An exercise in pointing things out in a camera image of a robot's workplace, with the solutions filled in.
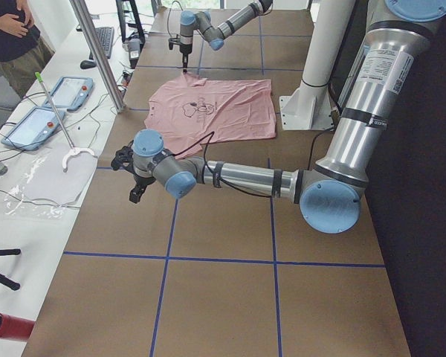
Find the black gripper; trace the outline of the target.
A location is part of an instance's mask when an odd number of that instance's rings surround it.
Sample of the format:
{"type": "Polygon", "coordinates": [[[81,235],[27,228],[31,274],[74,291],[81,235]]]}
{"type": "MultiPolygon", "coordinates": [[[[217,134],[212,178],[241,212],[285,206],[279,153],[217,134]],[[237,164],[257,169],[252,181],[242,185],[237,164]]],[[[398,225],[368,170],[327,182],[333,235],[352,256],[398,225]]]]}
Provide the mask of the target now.
{"type": "Polygon", "coordinates": [[[192,44],[180,44],[180,52],[182,55],[183,72],[188,72],[189,56],[192,53],[192,44]]]}
{"type": "Polygon", "coordinates": [[[155,183],[153,177],[140,177],[134,175],[135,186],[129,192],[129,201],[132,203],[139,203],[143,194],[149,185],[155,183]]]}

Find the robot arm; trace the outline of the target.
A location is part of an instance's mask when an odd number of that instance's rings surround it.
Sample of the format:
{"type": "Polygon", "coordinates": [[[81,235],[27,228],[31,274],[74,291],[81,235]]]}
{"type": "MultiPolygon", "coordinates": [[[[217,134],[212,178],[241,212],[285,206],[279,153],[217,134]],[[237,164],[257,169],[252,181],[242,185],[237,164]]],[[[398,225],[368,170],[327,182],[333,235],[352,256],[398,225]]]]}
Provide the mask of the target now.
{"type": "Polygon", "coordinates": [[[269,80],[212,81],[184,71],[150,98],[145,128],[113,161],[135,179],[129,198],[139,202],[159,182],[176,199],[197,184],[228,186],[251,196],[286,198],[315,230],[339,234],[359,219],[369,183],[366,166],[387,128],[390,112],[415,58],[426,51],[446,1],[378,1],[343,87],[343,108],[326,155],[287,172],[192,157],[212,139],[271,138],[274,108],[269,80]]]}
{"type": "Polygon", "coordinates": [[[197,31],[214,51],[223,47],[226,38],[234,35],[237,30],[245,26],[256,17],[265,15],[272,6],[272,1],[252,1],[230,18],[214,27],[208,11],[194,13],[184,10],[180,15],[180,32],[176,37],[169,39],[169,49],[174,45],[179,47],[182,55],[182,72],[187,73],[189,55],[193,51],[193,36],[197,31]]]}

